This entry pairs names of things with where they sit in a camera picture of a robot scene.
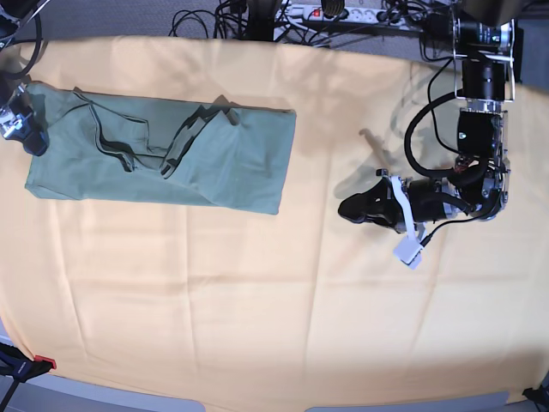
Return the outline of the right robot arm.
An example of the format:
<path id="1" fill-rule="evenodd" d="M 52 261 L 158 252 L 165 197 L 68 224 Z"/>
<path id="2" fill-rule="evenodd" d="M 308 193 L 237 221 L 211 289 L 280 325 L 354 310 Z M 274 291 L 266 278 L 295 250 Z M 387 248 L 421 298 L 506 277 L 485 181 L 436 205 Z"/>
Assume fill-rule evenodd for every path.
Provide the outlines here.
<path id="1" fill-rule="evenodd" d="M 42 21 L 38 1 L 1 2 L 1 48 L 15 41 L 17 34 L 29 21 L 34 22 L 33 53 L 20 70 L 1 70 L 1 137 L 19 142 L 33 156 L 41 156 L 48 149 L 45 132 L 34 118 L 22 80 L 37 63 L 43 42 Z"/>

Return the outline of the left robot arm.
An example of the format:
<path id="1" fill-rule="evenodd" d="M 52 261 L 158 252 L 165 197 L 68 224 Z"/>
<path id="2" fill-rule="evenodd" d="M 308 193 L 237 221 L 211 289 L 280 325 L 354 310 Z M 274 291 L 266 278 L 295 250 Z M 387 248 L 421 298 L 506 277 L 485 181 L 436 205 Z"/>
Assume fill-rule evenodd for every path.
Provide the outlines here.
<path id="1" fill-rule="evenodd" d="M 516 18 L 523 1 L 451 1 L 412 11 L 402 2 L 401 14 L 421 26 L 422 33 L 451 51 L 445 65 L 454 69 L 454 88 L 428 103 L 411 120 L 404 137 L 404 155 L 418 179 L 402 179 L 384 169 L 366 192 L 343 200 L 341 218 L 372 223 L 404 233 L 433 222 L 443 227 L 463 220 L 487 221 L 508 202 L 510 166 L 505 142 L 504 102 L 516 97 L 516 65 L 521 36 Z M 463 100 L 455 133 L 453 166 L 428 168 L 412 150 L 412 137 L 425 116 L 440 106 Z"/>

